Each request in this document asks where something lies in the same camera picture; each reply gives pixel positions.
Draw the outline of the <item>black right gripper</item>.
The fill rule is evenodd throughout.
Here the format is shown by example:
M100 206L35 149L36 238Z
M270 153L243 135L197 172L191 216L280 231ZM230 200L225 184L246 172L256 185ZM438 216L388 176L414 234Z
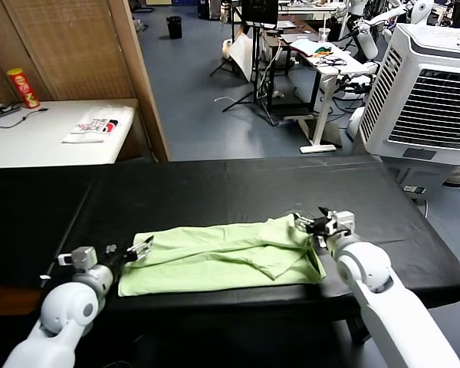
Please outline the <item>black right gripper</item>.
M332 211L323 206L319 206L318 209L324 217L312 219L303 217L303 215L297 212L293 212L294 227L300 232L309 234L316 247L326 248L327 239L331 234L330 222L332 219Z

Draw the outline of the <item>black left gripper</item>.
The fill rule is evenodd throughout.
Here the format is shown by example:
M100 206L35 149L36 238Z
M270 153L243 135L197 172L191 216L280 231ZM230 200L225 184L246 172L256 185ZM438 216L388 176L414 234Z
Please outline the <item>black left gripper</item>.
M153 239L151 235L145 240L138 241L127 250L118 250L116 244L107 245L100 263L110 270L122 270L126 263L145 258L153 246Z

